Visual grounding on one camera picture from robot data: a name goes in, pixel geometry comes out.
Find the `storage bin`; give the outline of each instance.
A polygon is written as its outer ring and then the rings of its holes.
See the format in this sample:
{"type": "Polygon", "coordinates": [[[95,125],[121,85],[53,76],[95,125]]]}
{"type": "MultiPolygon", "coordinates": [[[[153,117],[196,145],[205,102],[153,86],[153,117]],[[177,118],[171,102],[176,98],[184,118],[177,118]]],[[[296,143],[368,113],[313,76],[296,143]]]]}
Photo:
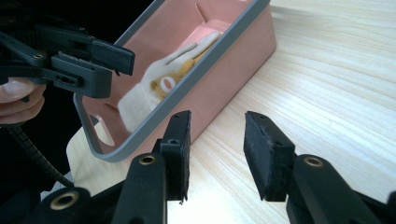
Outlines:
{"type": "Polygon", "coordinates": [[[155,141],[163,137],[169,118],[179,111],[191,111],[193,142],[270,57],[276,39],[268,0],[157,0],[116,44],[135,53],[133,75],[113,74],[111,94],[106,99],[75,94],[92,154],[110,162],[150,152],[155,141]],[[117,109],[122,96],[153,62],[213,31],[221,32],[221,37],[129,133],[117,109]],[[109,142],[98,137],[92,118],[102,124],[109,142]]]}

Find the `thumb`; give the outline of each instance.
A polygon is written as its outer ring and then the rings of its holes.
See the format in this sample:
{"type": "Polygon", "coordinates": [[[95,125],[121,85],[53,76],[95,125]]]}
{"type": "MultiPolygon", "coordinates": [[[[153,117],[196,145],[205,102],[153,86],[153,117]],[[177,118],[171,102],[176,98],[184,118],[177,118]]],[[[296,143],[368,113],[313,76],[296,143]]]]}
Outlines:
{"type": "Polygon", "coordinates": [[[0,103],[19,100],[35,89],[35,84],[26,78],[10,78],[0,86],[0,103]]]}

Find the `black cable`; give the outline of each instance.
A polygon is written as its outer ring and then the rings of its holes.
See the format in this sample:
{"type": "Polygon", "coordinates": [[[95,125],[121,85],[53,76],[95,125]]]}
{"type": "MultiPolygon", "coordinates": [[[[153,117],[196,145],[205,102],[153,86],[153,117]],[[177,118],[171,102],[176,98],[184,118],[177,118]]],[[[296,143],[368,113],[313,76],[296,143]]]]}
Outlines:
{"type": "Polygon", "coordinates": [[[18,125],[9,126],[7,129],[11,136],[21,145],[25,152],[44,172],[63,184],[65,187],[74,187],[74,184],[70,180],[65,178],[55,167],[50,164],[50,162],[44,157],[43,154],[41,154],[41,152],[37,149],[37,147],[35,147],[32,141],[30,141],[29,137],[18,125]]]}

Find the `plush toy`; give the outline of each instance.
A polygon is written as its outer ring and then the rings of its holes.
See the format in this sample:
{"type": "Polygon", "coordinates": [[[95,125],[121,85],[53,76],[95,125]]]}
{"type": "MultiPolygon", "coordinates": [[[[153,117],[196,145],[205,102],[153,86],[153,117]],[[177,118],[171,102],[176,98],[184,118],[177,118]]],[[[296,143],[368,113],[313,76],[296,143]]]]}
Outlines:
{"type": "Polygon", "coordinates": [[[190,43],[148,67],[142,80],[118,103],[120,117],[130,133],[193,68],[219,36],[219,32],[206,35],[199,43],[190,43]]]}

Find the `wooden table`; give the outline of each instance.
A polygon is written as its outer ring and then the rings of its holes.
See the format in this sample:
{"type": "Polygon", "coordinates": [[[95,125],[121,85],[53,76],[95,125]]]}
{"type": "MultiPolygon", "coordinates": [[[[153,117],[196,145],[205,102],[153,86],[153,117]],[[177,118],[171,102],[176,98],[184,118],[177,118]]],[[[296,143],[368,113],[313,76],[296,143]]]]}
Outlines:
{"type": "MultiPolygon", "coordinates": [[[[271,2],[277,49],[191,145],[189,200],[169,223],[289,223],[260,200],[243,152],[244,114],[270,117],[296,145],[385,202],[396,190],[396,2],[271,2]]],[[[96,194],[125,178],[78,131],[67,149],[77,186],[96,194]]]]}

